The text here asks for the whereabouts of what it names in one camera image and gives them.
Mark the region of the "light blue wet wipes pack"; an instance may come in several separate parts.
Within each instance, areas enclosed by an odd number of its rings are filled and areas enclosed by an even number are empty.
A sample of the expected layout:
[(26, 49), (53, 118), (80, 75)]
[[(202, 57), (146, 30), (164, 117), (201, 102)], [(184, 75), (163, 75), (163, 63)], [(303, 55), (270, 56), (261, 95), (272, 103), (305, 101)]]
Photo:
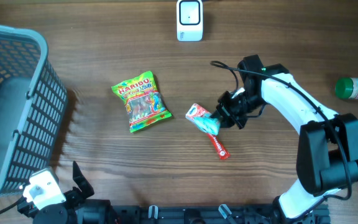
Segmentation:
[(210, 117), (195, 117), (195, 125), (202, 131), (207, 134), (212, 134), (217, 136), (219, 134), (221, 123), (217, 118)]

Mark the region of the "small red tissue pack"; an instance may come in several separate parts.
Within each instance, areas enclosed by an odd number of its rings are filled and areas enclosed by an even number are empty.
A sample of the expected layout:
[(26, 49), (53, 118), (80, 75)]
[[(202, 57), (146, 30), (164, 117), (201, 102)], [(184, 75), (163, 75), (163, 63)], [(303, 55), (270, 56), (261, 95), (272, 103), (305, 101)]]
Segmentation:
[(195, 123), (195, 118), (199, 117), (209, 117), (211, 116), (211, 113), (200, 106), (197, 103), (193, 103), (190, 109), (187, 111), (185, 118), (191, 121), (192, 123)]

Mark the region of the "red Nescafe coffee stick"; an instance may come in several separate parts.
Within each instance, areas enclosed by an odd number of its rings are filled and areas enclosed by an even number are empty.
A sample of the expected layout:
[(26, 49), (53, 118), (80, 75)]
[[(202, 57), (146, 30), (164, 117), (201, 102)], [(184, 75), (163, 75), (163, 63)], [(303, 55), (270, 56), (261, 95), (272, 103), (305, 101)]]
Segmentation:
[(219, 141), (217, 136), (212, 135), (212, 134), (207, 134), (207, 136), (209, 137), (210, 141), (212, 142), (220, 160), (225, 160), (231, 156), (230, 153), (226, 150), (226, 148)]

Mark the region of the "Haribo gummy candy bag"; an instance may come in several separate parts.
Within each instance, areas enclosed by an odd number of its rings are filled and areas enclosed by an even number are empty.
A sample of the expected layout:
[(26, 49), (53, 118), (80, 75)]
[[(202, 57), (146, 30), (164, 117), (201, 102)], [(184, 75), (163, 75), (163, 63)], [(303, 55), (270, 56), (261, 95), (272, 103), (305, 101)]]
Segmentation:
[(162, 100), (151, 71), (124, 80), (111, 89), (124, 103), (131, 133), (172, 117)]

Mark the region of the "green lid jar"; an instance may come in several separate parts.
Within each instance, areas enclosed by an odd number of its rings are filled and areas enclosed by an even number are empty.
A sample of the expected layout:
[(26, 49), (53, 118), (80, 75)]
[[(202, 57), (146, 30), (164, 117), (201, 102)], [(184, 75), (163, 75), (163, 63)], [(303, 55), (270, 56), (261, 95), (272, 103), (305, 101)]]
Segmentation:
[(358, 100), (358, 78), (340, 78), (336, 82), (335, 95), (340, 99)]

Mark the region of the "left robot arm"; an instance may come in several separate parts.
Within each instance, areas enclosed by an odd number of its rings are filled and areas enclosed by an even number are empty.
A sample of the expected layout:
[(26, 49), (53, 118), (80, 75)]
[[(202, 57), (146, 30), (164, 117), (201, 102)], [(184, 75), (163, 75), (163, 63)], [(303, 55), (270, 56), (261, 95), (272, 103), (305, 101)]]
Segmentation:
[(44, 168), (30, 176), (24, 186), (17, 211), (33, 223), (49, 224), (118, 224), (121, 222), (110, 201), (94, 200), (94, 189), (80, 167), (73, 162), (73, 180), (76, 184), (63, 193), (59, 179), (52, 168)]

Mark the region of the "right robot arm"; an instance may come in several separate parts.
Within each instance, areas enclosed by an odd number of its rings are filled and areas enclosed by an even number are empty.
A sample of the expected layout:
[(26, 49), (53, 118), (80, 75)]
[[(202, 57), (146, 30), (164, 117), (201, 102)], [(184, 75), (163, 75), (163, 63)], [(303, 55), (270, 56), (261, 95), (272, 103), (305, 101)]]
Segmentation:
[(212, 115), (221, 128), (242, 129), (256, 117), (253, 111), (261, 116), (271, 105), (298, 133), (297, 180), (271, 205), (254, 208), (253, 216), (269, 223), (317, 220), (315, 210), (325, 201), (352, 197), (352, 186), (358, 182), (358, 119), (353, 114), (325, 107), (282, 64), (266, 67), (258, 55), (244, 57), (236, 67), (210, 64), (230, 71), (236, 80), (235, 90), (223, 93)]

